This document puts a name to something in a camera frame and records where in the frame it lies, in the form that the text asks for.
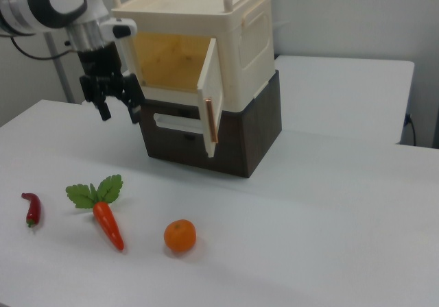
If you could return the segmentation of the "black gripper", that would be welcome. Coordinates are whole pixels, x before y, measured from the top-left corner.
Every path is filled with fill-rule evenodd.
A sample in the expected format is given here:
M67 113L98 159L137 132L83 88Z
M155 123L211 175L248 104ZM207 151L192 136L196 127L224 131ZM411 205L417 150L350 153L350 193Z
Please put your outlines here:
M126 106L132 123L138 123L143 91L135 74L122 76L116 44L110 42L98 49L79 51L78 57L84 70L80 77L84 98L95 106L102 120L107 121L111 117L105 96L110 95Z

